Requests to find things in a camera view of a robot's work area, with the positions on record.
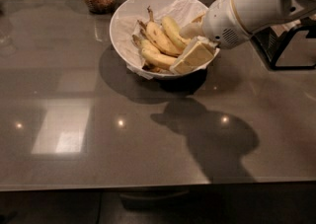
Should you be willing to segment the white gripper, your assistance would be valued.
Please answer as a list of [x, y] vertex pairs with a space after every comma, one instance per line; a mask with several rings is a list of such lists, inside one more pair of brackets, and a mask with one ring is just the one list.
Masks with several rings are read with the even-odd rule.
[[207, 66], [218, 52], [217, 43], [221, 49], [231, 49], [251, 37], [243, 27], [234, 0], [214, 1], [206, 11], [202, 24], [189, 23], [180, 29], [179, 35], [192, 40], [170, 66], [170, 71], [178, 75]]

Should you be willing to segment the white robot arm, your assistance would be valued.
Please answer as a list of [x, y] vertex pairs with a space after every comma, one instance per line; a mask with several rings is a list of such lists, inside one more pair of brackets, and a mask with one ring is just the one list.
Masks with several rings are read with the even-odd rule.
[[294, 34], [303, 27], [278, 37], [272, 31], [316, 12], [316, 0], [205, 0], [210, 4], [201, 21], [181, 28], [185, 38], [207, 37], [221, 49], [231, 49], [251, 40], [266, 65], [279, 70], [277, 61]]

